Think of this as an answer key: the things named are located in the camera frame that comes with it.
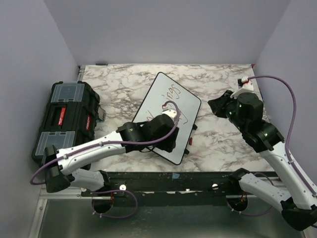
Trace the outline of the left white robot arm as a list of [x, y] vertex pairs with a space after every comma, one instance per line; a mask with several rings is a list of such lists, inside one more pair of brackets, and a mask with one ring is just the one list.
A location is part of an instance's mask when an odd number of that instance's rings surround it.
[[70, 186], [78, 186], [104, 196], [110, 184], [103, 172], [93, 172], [84, 166], [111, 157], [148, 148], [168, 153], [176, 147], [179, 116], [161, 114], [151, 121], [127, 122], [110, 134], [70, 148], [45, 148], [43, 170], [46, 191], [55, 193]]

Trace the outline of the black framed whiteboard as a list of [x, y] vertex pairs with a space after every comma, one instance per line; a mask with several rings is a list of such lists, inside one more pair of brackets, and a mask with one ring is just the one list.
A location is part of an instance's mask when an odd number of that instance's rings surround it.
[[159, 72], [137, 110], [133, 122], [152, 120], [162, 112], [162, 105], [166, 101], [174, 101], [180, 111], [176, 146], [171, 153], [158, 148], [154, 149], [154, 152], [169, 162], [179, 165], [183, 156], [188, 154], [187, 145], [195, 129], [195, 121], [201, 106], [201, 100], [197, 96], [166, 74]]

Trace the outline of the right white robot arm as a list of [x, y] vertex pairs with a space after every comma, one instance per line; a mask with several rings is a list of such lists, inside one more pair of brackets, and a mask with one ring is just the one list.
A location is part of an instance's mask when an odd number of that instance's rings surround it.
[[251, 193], [278, 210], [283, 219], [297, 231], [317, 222], [317, 186], [286, 149], [284, 137], [271, 123], [263, 120], [264, 104], [258, 96], [245, 92], [233, 98], [227, 90], [221, 97], [208, 101], [212, 113], [229, 119], [242, 138], [274, 169], [286, 190], [260, 181], [244, 169], [234, 173], [228, 181], [233, 194]]

